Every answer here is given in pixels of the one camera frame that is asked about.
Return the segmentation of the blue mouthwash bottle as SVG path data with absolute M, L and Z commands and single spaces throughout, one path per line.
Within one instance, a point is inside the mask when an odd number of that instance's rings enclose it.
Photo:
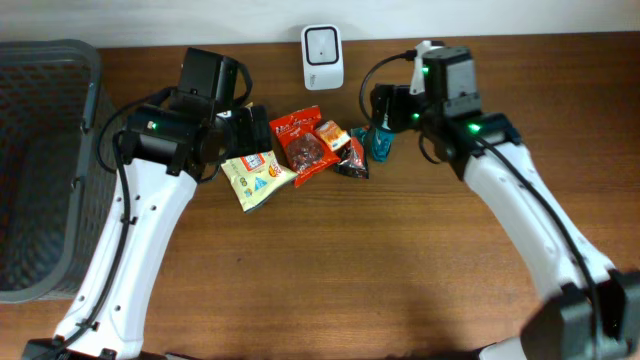
M 391 152 L 392 143 L 395 140 L 393 133 L 384 132 L 372 128 L 367 135 L 370 155 L 374 161 L 386 162 Z

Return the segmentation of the yellow snack bag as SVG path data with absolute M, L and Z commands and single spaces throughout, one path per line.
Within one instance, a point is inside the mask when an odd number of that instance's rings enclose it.
M 221 164 L 242 210 L 251 212 L 277 190 L 291 184 L 297 174 L 281 165 L 273 150 L 267 110 L 250 103 L 224 119 L 231 130 L 231 149 Z

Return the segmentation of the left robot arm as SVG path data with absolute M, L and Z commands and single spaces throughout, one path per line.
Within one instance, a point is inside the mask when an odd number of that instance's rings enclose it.
M 136 359 L 171 235 L 198 186 L 230 158 L 272 148 L 266 110 L 247 106 L 248 67 L 190 47 L 177 85 L 118 110 L 113 200 L 78 295 L 50 339 L 25 359 Z

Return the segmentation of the black red snack packet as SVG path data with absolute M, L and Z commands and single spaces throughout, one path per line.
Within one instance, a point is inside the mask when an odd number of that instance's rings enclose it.
M 353 128 L 349 131 L 350 141 L 338 151 L 340 161 L 333 166 L 336 173 L 351 178 L 369 178 L 367 152 L 364 147 L 368 131 L 368 126 Z

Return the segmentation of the small orange snack packet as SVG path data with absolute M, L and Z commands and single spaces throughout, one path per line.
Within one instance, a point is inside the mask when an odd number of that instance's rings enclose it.
M 333 152 L 338 151 L 350 141 L 349 134 L 340 126 L 338 126 L 333 120 L 329 120 L 317 127 L 314 130 L 314 133 Z

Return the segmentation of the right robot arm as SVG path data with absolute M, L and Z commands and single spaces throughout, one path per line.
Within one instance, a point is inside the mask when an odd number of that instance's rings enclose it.
M 452 359 L 625 359 L 639 350 L 639 274 L 622 272 L 574 225 L 518 130 L 482 108 L 465 46 L 424 41 L 402 59 L 407 85 L 362 87 L 361 110 L 384 133 L 416 131 L 425 159 L 445 163 L 488 206 L 530 272 L 541 307 L 520 333 Z

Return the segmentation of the red snack bag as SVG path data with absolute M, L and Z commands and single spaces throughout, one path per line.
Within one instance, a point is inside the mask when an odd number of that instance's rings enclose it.
M 294 180 L 296 188 L 340 160 L 315 134 L 321 120 L 320 108 L 312 106 L 269 122 L 284 150 L 289 168 L 297 174 Z

